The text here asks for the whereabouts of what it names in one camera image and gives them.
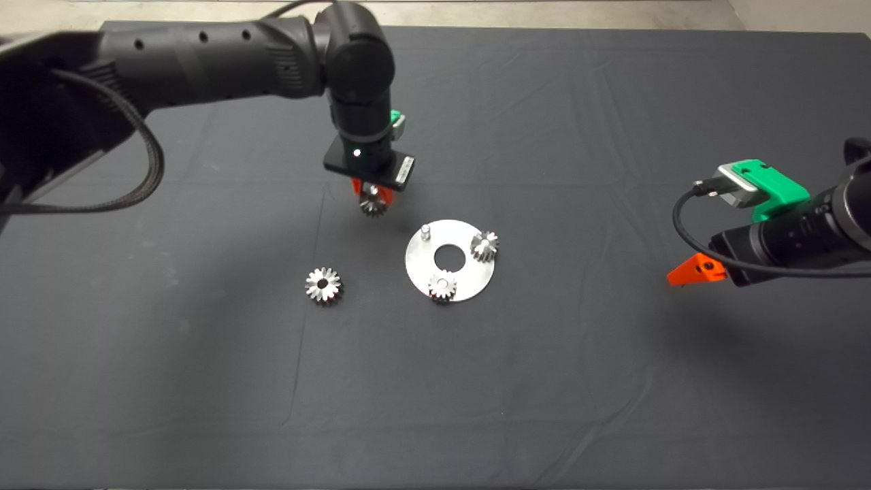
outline cable connector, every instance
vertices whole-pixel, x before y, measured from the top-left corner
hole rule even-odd
[[[730,194],[738,190],[738,185],[728,177],[712,177],[710,179],[696,180],[692,183],[692,193],[696,196],[707,195],[717,197],[721,194]]]

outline gray floor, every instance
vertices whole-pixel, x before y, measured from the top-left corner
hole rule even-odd
[[[365,2],[386,25],[871,32],[871,0]],[[93,29],[106,19],[241,20],[273,2],[0,0],[0,33]],[[322,4],[299,12],[312,16]]]

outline plate hole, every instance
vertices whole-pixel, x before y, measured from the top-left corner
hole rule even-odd
[[[456,245],[442,245],[435,251],[435,265],[448,272],[456,272],[466,265],[466,255]]]

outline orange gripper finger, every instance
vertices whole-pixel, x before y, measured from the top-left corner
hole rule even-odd
[[[696,282],[717,282],[728,278],[726,268],[719,261],[698,253],[678,265],[666,277],[672,286],[683,286]]]
[[[354,186],[354,194],[360,195],[360,191],[363,190],[363,181],[360,179],[351,179],[351,185]],[[378,187],[378,192],[384,197],[384,202],[387,203],[388,206],[393,204],[393,189],[381,186],[376,187]]]

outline metal gear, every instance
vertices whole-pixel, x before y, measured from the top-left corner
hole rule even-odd
[[[472,256],[479,262],[490,262],[499,251],[499,237],[492,231],[475,234],[471,244]]]
[[[440,270],[429,278],[429,297],[439,303],[450,301],[456,294],[456,279],[447,270]]]
[[[306,279],[306,294],[315,303],[327,305],[339,299],[341,294],[339,273],[328,268],[315,269]]]
[[[366,216],[374,218],[387,212],[388,203],[378,190],[378,186],[363,182],[360,191],[360,210]]]

